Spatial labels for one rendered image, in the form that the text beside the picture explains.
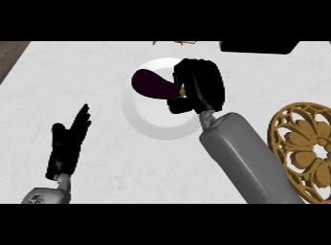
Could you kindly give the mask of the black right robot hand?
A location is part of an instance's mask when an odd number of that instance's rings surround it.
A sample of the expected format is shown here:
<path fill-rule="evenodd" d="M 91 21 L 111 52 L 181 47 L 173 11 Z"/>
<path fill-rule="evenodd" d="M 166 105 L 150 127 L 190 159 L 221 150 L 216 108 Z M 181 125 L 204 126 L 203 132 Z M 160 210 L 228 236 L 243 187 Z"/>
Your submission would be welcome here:
<path fill-rule="evenodd" d="M 185 97 L 167 100 L 170 112 L 219 112 L 225 104 L 225 85 L 216 64 L 210 60 L 185 58 L 175 66 L 173 77 Z"/>

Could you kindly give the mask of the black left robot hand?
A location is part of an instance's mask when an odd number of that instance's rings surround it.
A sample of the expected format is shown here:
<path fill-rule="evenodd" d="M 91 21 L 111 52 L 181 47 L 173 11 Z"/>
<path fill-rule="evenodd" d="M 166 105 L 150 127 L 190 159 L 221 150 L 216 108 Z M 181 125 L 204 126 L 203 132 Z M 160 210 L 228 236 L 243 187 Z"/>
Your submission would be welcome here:
<path fill-rule="evenodd" d="M 52 181 L 61 174 L 75 174 L 83 140 L 92 124 L 89 118 L 89 106 L 85 104 L 70 128 L 66 128 L 60 122 L 52 125 L 51 159 L 46 171 L 46 178 Z"/>

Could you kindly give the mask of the dark purple eggplant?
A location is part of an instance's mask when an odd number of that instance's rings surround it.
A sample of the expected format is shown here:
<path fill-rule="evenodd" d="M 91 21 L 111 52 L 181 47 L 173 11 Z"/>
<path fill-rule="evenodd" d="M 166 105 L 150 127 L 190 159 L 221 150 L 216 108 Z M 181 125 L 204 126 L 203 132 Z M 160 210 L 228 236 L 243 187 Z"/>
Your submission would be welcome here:
<path fill-rule="evenodd" d="M 141 69 L 134 74 L 132 87 L 142 96 L 153 99 L 173 100 L 182 95 L 175 83 L 148 69 Z"/>

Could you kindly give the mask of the white round plate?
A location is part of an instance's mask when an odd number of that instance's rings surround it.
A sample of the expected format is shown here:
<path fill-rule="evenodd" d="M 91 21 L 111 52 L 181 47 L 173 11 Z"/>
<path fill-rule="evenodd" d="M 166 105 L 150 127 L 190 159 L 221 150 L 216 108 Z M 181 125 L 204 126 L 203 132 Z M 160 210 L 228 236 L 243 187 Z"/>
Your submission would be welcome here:
<path fill-rule="evenodd" d="M 132 87 L 131 73 L 122 95 L 122 111 L 135 130 L 157 141 L 178 141 L 201 130 L 194 111 L 173 114 L 166 100 L 142 96 Z"/>

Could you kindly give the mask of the golden openwork round placemat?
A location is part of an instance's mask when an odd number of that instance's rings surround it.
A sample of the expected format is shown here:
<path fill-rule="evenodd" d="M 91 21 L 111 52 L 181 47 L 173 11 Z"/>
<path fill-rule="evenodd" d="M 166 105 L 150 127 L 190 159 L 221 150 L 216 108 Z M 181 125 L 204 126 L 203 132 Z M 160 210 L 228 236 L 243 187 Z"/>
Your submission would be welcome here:
<path fill-rule="evenodd" d="M 291 186 L 312 204 L 331 204 L 331 108 L 294 102 L 275 114 L 268 145 Z"/>

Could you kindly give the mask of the black appliance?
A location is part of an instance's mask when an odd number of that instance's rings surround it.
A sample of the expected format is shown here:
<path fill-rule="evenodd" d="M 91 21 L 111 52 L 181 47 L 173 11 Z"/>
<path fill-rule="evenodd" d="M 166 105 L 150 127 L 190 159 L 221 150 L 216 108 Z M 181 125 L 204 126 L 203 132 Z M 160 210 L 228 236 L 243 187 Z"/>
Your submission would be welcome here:
<path fill-rule="evenodd" d="M 288 55 L 297 41 L 221 41 L 219 47 L 224 52 Z"/>

